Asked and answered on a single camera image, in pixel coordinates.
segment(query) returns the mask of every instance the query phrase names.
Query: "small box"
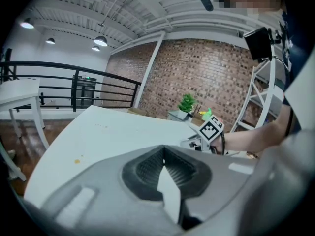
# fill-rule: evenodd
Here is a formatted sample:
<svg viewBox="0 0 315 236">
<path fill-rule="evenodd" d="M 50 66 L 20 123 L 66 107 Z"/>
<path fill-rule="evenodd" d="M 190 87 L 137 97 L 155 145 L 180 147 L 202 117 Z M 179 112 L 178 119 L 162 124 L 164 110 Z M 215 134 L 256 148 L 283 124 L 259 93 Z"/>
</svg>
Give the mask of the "small box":
<svg viewBox="0 0 315 236">
<path fill-rule="evenodd" d="M 139 115 L 139 116 L 147 116 L 147 111 L 138 109 L 138 108 L 129 108 L 127 113 L 129 114 L 134 114 L 134 115 Z"/>
</svg>

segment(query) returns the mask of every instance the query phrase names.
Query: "wooden floor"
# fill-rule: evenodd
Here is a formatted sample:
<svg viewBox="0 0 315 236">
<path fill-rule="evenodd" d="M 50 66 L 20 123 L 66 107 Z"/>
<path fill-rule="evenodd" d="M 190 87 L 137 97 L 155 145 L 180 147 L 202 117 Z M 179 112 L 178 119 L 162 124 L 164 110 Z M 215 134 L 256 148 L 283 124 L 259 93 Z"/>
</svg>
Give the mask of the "wooden floor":
<svg viewBox="0 0 315 236">
<path fill-rule="evenodd" d="M 44 133 L 47 141 L 51 144 L 72 120 L 45 120 Z M 45 153 L 45 147 L 40 140 L 33 121 L 17 121 L 22 132 L 18 138 L 10 121 L 0 121 L 0 135 L 5 149 L 16 151 L 13 159 L 15 164 L 21 168 L 26 178 L 29 179 L 36 164 Z M 19 179 L 11 181 L 12 186 L 18 195 L 24 195 L 27 180 L 22 182 Z"/>
</svg>

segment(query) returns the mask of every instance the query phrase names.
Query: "green plant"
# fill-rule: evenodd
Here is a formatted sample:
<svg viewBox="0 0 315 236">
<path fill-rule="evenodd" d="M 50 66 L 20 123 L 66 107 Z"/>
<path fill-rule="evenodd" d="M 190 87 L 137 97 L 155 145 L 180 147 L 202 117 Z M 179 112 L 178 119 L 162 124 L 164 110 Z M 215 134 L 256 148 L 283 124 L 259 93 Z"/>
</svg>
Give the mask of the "green plant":
<svg viewBox="0 0 315 236">
<path fill-rule="evenodd" d="M 195 103 L 195 100 L 190 94 L 185 94 L 184 98 L 178 108 L 183 112 L 189 113 L 192 110 L 192 106 Z"/>
</svg>

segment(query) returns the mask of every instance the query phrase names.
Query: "white wall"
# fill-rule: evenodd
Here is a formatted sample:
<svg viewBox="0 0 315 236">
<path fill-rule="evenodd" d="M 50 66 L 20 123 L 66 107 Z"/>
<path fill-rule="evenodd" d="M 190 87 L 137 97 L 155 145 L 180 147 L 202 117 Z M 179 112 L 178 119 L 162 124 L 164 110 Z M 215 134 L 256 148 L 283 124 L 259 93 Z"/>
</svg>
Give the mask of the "white wall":
<svg viewBox="0 0 315 236">
<path fill-rule="evenodd" d="M 16 25 L 9 36 L 5 49 L 12 48 L 11 60 L 31 60 L 31 61 L 46 61 L 77 65 L 97 71 L 105 71 L 109 60 L 110 51 L 107 47 L 100 47 L 101 51 L 96 52 L 91 48 L 93 41 L 80 36 L 56 32 L 51 30 L 43 30 L 43 34 L 36 29 L 25 29 Z M 45 42 L 49 37 L 53 37 L 56 41 L 55 45 Z M 17 74 L 35 74 L 35 75 L 50 75 L 63 76 L 71 78 L 75 74 L 73 70 L 50 68 L 50 67 L 18 67 Z M 103 81 L 103 76 L 80 72 L 79 76 L 85 78 L 97 78 L 98 82 Z M 40 79 L 41 86 L 58 86 L 71 87 L 71 80 L 57 79 Z M 96 85 L 96 90 L 101 89 L 101 84 Z M 71 96 L 71 90 L 64 89 L 47 89 L 41 88 L 45 96 Z M 45 99 L 45 103 L 54 99 Z M 55 99 L 57 105 L 70 105 L 69 99 Z"/>
</svg>

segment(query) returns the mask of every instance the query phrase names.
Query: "black metal railing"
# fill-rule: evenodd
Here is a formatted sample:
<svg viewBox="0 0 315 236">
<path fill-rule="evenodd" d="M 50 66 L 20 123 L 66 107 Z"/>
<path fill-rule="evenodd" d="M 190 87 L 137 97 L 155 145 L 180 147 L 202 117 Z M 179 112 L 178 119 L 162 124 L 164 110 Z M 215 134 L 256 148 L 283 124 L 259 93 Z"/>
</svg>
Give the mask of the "black metal railing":
<svg viewBox="0 0 315 236">
<path fill-rule="evenodd" d="M 17 68 L 20 66 L 34 66 L 34 67 L 45 67 L 47 69 L 49 68 L 59 68 L 59 69 L 67 69 L 67 70 L 73 70 L 75 71 L 75 74 L 73 78 L 69 77 L 62 77 L 62 76 L 49 76 L 49 75 L 35 75 L 35 74 L 17 74 Z M 138 86 L 141 85 L 141 82 L 131 80 L 122 76 L 118 76 L 111 73 L 96 71 L 84 67 L 79 67 L 75 65 L 68 65 L 68 64 L 60 64 L 60 63 L 52 63 L 52 62 L 41 62 L 41 61 L 5 61 L 0 62 L 0 68 L 1 68 L 1 75 L 0 75 L 0 81 L 1 83 L 8 81 L 8 80 L 19 80 L 19 78 L 49 78 L 49 79 L 56 79 L 56 80 L 72 80 L 72 86 L 71 87 L 55 87 L 55 86 L 40 86 L 42 89 L 63 89 L 63 90 L 71 90 L 71 96 L 53 96 L 48 95 L 44 96 L 43 93 L 39 96 L 41 101 L 41 107 L 42 108 L 73 108 L 73 111 L 76 112 L 77 108 L 87 108 L 89 106 L 77 106 L 76 100 L 91 100 L 91 102 L 95 100 L 100 101 L 114 101 L 114 102 L 130 102 L 130 106 L 105 106 L 104 108 L 130 108 L 134 104 L 135 96 L 138 90 Z M 102 90 L 94 90 L 94 89 L 88 89 L 88 88 L 78 88 L 78 82 L 91 82 L 87 79 L 80 79 L 79 78 L 79 72 L 85 72 L 89 74 L 96 74 L 101 75 L 104 77 L 117 79 L 119 81 L 129 82 L 131 84 L 134 84 L 134 87 L 125 87 L 120 85 L 114 85 L 104 82 L 98 82 L 93 81 L 93 83 L 96 84 L 102 84 L 106 86 L 116 87 L 116 88 L 122 88 L 122 89 L 128 89 L 130 90 L 130 93 L 121 93 L 121 92 L 114 92 L 114 91 L 102 91 Z M 129 96 L 131 99 L 106 99 L 106 98 L 90 98 L 90 97 L 77 97 L 77 91 L 84 90 L 84 91 L 91 91 L 91 92 L 102 92 L 107 94 L 114 94 L 114 95 L 124 95 Z M 47 98 L 53 98 L 53 99 L 70 99 L 71 105 L 44 105 L 44 99 Z M 23 108 L 30 108 L 30 106 L 22 106 L 19 107 L 19 109 Z"/>
</svg>

